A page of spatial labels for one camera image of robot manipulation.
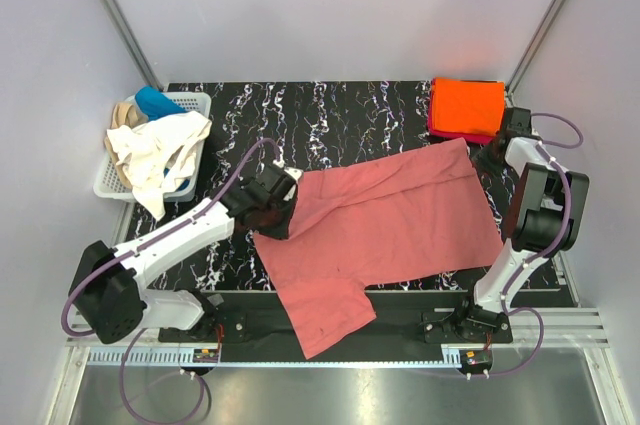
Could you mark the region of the white t-shirt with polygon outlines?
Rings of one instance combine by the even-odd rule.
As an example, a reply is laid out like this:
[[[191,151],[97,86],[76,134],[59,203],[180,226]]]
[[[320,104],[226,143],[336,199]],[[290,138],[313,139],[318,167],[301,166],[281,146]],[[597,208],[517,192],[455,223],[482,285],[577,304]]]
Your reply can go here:
[[[208,118],[189,111],[107,132],[116,165],[130,182],[134,199],[154,219],[165,216],[165,195],[176,192],[194,176],[197,149],[210,129]]]

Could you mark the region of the folded magenta t-shirt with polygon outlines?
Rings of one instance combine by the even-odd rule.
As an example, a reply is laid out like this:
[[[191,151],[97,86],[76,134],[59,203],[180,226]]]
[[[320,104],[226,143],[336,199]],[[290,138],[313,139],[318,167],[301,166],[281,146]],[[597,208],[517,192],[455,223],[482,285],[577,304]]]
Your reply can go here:
[[[504,103],[469,97],[434,95],[427,125],[432,135],[486,145],[497,134]]]

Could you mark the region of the white plastic laundry basket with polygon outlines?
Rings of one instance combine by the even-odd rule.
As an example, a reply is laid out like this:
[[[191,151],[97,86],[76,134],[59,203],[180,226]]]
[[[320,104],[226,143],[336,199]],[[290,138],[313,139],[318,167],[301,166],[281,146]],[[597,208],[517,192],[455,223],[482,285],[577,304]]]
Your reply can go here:
[[[203,116],[209,117],[211,97],[204,92],[164,92],[164,95],[186,111],[197,111]],[[203,148],[203,142],[199,143],[196,148],[194,174],[188,180],[187,185],[182,186],[175,192],[165,194],[164,200],[166,202],[182,203],[189,202],[194,198]],[[104,152],[101,159],[93,184],[93,191],[99,198],[120,200],[128,203],[136,202],[131,191],[121,183],[107,152]]]

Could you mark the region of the folded orange t-shirt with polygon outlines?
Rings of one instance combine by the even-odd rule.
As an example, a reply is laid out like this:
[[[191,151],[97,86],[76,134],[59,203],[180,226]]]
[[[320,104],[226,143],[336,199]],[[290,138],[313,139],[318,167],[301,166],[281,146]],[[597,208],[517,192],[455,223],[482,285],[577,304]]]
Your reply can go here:
[[[488,143],[499,131],[504,111],[503,82],[432,80],[428,127],[436,136]]]

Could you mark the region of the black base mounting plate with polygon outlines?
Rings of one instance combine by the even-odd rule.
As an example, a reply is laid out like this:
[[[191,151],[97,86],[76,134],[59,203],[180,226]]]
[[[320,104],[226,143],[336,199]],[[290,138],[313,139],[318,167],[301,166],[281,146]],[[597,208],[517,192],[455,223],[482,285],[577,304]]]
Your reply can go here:
[[[222,324],[222,363],[248,366],[324,366],[352,364],[419,367],[429,362],[456,366],[450,348],[483,348],[486,336],[461,328],[446,331],[463,292],[368,291],[376,318],[337,344],[307,360],[287,313],[273,292],[224,292],[216,319]]]

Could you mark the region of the aluminium frame post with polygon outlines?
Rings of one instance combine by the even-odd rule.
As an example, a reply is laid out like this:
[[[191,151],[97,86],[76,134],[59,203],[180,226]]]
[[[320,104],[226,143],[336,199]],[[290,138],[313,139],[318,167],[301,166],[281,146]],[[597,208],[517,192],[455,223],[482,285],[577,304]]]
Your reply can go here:
[[[565,5],[569,0],[551,0],[547,6],[538,26],[536,27],[531,39],[529,40],[524,52],[518,61],[513,73],[506,84],[506,92],[508,96],[512,96],[518,86],[524,79],[524,76],[542,45],[549,32],[552,30],[555,22],[559,18]]]
[[[138,72],[148,86],[158,90],[164,90],[165,85],[154,72],[151,62],[144,53],[129,21],[127,20],[118,0],[100,0],[109,19],[123,42],[130,58],[133,60]]]

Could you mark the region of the blue t-shirt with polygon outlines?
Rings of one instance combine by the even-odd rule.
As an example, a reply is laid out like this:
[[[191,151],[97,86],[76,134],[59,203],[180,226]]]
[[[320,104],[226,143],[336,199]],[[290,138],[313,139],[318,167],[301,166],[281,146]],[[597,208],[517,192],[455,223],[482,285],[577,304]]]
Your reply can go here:
[[[134,100],[149,121],[186,113],[184,108],[173,102],[162,92],[149,86],[140,89],[134,95]]]

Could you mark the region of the salmon pink t-shirt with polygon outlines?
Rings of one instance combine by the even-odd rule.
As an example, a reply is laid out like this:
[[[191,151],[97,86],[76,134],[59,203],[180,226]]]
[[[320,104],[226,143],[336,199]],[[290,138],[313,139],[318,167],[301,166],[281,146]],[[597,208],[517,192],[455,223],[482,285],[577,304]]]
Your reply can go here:
[[[288,238],[253,240],[307,359],[375,319],[366,287],[489,267],[503,246],[462,139],[306,172]]]

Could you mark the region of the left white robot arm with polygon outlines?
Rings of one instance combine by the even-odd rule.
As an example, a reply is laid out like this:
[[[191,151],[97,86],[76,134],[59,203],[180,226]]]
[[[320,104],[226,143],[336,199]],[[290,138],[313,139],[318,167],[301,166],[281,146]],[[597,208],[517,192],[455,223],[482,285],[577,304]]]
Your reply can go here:
[[[89,327],[86,333],[104,345],[143,328],[165,329],[186,341],[214,339],[221,326],[218,306],[198,291],[154,290],[152,283],[237,232],[287,238],[302,175],[282,163],[269,164],[138,239],[116,247],[94,242],[81,255],[65,306],[75,308]]]

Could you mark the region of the left aluminium frame post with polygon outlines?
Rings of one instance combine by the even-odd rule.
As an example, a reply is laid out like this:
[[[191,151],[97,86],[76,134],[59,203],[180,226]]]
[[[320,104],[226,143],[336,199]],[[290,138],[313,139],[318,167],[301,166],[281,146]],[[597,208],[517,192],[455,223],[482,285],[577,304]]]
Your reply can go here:
[[[118,0],[100,0],[109,19],[123,42],[130,58],[133,60],[138,72],[148,86],[158,90],[164,90],[165,85],[154,72],[151,62],[144,53],[129,21],[127,20]]]

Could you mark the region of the right aluminium frame post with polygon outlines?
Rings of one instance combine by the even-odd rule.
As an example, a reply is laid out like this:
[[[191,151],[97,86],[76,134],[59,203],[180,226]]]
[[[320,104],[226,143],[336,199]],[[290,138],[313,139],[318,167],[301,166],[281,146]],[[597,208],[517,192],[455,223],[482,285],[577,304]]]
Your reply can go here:
[[[512,96],[518,86],[524,79],[524,76],[542,45],[549,32],[552,30],[555,22],[559,18],[565,5],[569,0],[551,0],[547,6],[538,26],[536,27],[531,39],[529,40],[524,52],[518,61],[513,73],[506,84],[506,92],[508,96]]]

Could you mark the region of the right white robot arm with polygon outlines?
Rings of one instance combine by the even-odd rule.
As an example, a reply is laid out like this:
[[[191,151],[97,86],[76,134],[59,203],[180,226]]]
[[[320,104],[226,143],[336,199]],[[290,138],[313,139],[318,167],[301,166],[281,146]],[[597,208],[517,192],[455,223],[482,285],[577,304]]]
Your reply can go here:
[[[539,267],[570,250],[579,234],[590,178],[561,165],[548,148],[578,148],[583,135],[570,120],[545,113],[577,135],[574,144],[546,141],[534,132],[535,116],[525,108],[507,109],[497,136],[481,152],[483,158],[511,167],[518,182],[498,258],[450,316],[451,330],[464,341],[480,343],[508,332],[515,294]]]

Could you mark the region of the beige t-shirt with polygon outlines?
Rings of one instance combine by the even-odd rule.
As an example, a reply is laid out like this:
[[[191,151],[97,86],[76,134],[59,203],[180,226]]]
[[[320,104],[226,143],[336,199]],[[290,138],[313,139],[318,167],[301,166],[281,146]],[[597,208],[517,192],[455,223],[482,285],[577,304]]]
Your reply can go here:
[[[118,129],[121,126],[128,126],[129,128],[135,128],[138,125],[145,124],[149,121],[148,117],[142,113],[138,106],[134,103],[122,101],[118,102],[111,115],[110,130]],[[104,145],[109,155],[111,163],[116,166],[118,163],[118,156],[113,149],[109,136],[104,139]]]

